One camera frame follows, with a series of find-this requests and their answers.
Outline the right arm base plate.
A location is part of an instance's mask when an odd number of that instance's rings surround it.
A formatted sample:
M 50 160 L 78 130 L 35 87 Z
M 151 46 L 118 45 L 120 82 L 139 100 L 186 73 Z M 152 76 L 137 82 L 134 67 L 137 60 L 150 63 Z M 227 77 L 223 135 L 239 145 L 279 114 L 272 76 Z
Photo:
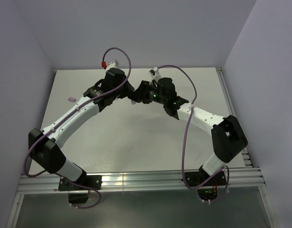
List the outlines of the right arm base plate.
M 185 179 L 190 187 L 196 187 L 208 179 L 205 171 L 185 172 Z M 218 172 L 214 177 L 197 189 L 198 196 L 202 202 L 211 203 L 218 198 L 218 187 L 226 186 L 226 176 L 223 171 Z

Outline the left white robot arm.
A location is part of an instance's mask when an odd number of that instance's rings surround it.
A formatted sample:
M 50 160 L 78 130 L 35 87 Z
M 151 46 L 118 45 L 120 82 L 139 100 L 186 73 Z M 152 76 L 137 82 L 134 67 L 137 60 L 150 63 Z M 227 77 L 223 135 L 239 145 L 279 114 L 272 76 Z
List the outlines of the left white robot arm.
M 113 66 L 105 70 L 105 77 L 88 88 L 76 104 L 51 125 L 28 134 L 29 157 L 50 174 L 69 180 L 76 190 L 86 185 L 86 172 L 66 158 L 61 151 L 66 141 L 90 118 L 110 106 L 117 98 L 131 95 L 134 88 L 128 74 Z

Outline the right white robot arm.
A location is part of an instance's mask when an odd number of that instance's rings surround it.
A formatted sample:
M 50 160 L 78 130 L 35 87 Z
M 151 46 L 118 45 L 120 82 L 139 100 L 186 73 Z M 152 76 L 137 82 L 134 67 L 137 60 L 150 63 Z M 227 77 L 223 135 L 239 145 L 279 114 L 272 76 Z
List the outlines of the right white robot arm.
M 195 177 L 188 177 L 186 172 L 182 172 L 182 180 L 188 189 L 210 185 L 226 164 L 248 145 L 244 131 L 235 116 L 222 117 L 194 106 L 177 95 L 171 78 L 164 77 L 155 83 L 142 81 L 128 98 L 143 104 L 159 103 L 169 116 L 186 121 L 187 125 L 193 124 L 211 136 L 213 154 L 199 168 Z

